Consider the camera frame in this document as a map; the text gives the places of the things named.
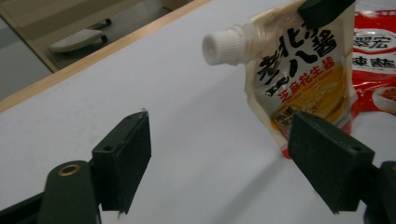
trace snack package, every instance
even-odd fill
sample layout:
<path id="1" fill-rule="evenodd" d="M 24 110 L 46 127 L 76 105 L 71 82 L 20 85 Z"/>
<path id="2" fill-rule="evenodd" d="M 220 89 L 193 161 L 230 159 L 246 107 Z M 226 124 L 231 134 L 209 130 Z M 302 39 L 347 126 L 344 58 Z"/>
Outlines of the snack package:
<path id="1" fill-rule="evenodd" d="M 355 15 L 353 85 L 362 111 L 396 114 L 396 10 Z"/>

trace white table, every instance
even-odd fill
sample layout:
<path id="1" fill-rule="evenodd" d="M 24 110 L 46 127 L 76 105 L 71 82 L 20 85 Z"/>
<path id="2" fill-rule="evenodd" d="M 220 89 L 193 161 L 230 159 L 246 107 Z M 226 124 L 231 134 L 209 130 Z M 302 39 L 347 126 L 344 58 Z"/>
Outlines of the white table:
<path id="1" fill-rule="evenodd" d="M 41 192 L 58 164 L 88 161 L 122 118 L 144 107 L 151 161 L 130 214 L 103 212 L 104 223 L 362 223 L 363 203 L 334 216 L 281 157 L 248 108 L 244 66 L 202 57 L 205 34 L 287 1 L 270 2 L 209 2 L 3 111 L 0 209 Z M 364 113 L 353 127 L 376 151 L 375 165 L 396 160 L 395 116 Z"/>

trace product label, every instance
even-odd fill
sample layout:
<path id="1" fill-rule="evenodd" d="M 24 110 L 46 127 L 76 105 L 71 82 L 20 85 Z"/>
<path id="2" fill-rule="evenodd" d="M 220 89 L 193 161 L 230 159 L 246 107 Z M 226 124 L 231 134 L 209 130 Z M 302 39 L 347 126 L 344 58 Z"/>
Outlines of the product label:
<path id="1" fill-rule="evenodd" d="M 275 51 L 257 64 L 255 93 L 273 127 L 287 138 L 293 110 L 345 125 L 340 121 L 348 111 L 343 37 L 334 27 L 308 29 L 303 22 L 287 27 Z"/>
<path id="2" fill-rule="evenodd" d="M 353 85 L 363 111 L 396 114 L 395 10 L 355 14 Z"/>

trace wooden table edge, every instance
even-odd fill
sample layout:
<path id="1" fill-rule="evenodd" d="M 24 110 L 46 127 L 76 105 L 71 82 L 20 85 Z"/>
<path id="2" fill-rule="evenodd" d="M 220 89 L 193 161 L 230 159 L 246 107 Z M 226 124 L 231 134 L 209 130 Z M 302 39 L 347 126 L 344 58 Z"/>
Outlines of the wooden table edge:
<path id="1" fill-rule="evenodd" d="M 8 96 L 7 98 L 0 101 L 0 113 L 10 109 L 12 106 L 17 105 L 42 91 L 49 89 L 52 86 L 64 81 L 65 79 L 73 76 L 74 74 L 86 69 L 87 67 L 101 61 L 105 57 L 115 53 L 116 51 L 125 48 L 126 46 L 133 44 L 137 40 L 144 38 L 147 35 L 154 33 L 155 31 L 163 28 L 165 25 L 175 21 L 184 15 L 194 11 L 196 8 L 203 6 L 211 0 L 194 0 L 184 7 L 174 10 L 167 15 L 159 18 L 156 21 L 149 23 L 148 25 L 130 33 L 129 35 L 115 41 L 114 43 L 105 46 L 102 49 L 97 50 L 93 54 L 73 63 L 66 68 L 48 76 L 31 86 L 26 87 L 21 91 Z"/>

